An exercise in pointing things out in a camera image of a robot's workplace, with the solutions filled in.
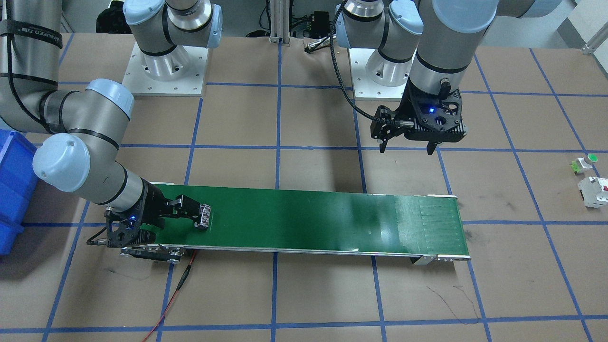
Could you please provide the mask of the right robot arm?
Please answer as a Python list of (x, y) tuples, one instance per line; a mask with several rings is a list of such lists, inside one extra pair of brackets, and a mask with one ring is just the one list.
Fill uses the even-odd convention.
[[(1, 5), (1, 127), (48, 133), (33, 156), (33, 171), (58, 190), (106, 206), (105, 239), (89, 245), (128, 247), (153, 243), (142, 224), (164, 227), (165, 218), (210, 225), (210, 208), (161, 189), (116, 162), (134, 108), (122, 84), (99, 78), (85, 91), (58, 88), (60, 0), (3, 0)], [(158, 63), (180, 71), (185, 46), (216, 48), (222, 9), (209, 0), (126, 0), (124, 19), (145, 56), (148, 74), (165, 80)]]

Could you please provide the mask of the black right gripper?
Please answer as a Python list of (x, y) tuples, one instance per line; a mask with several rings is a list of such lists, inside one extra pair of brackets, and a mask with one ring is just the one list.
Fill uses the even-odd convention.
[(161, 189), (150, 183), (143, 184), (142, 195), (124, 212), (105, 210), (107, 247), (127, 247), (153, 243), (156, 234), (140, 229), (141, 224), (164, 227), (164, 217), (197, 219), (195, 228), (206, 231), (210, 219), (202, 217), (202, 204), (184, 194), (174, 200), (166, 199)]

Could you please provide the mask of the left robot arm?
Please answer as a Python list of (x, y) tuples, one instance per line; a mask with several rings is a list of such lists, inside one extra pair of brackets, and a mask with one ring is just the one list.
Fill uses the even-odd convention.
[(558, 0), (344, 0), (336, 8), (330, 35), (344, 48), (371, 48), (367, 72), (378, 84), (404, 85), (396, 110), (381, 105), (370, 134), (384, 153), (399, 135), (426, 141), (433, 154), (441, 143), (461, 141), (459, 84), (495, 17), (537, 18)]

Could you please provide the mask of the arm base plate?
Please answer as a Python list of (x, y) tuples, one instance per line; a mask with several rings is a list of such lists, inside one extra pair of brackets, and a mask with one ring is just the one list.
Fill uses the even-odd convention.
[(134, 44), (122, 85), (133, 95), (200, 97), (208, 48), (177, 46), (167, 56), (148, 56)]
[(393, 63), (372, 48), (350, 48), (349, 59), (355, 99), (401, 100), (413, 58)]

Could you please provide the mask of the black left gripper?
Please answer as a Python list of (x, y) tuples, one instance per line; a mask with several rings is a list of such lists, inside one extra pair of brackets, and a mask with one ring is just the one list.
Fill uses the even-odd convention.
[(370, 135), (379, 140), (379, 151), (386, 151), (388, 141), (399, 135), (414, 141), (427, 141), (428, 156), (434, 154), (438, 143), (456, 143), (468, 134), (462, 119), (462, 97), (452, 90), (448, 80), (439, 82), (438, 95), (428, 94), (411, 81), (406, 83), (397, 110), (381, 105), (374, 115), (393, 124), (373, 121)]

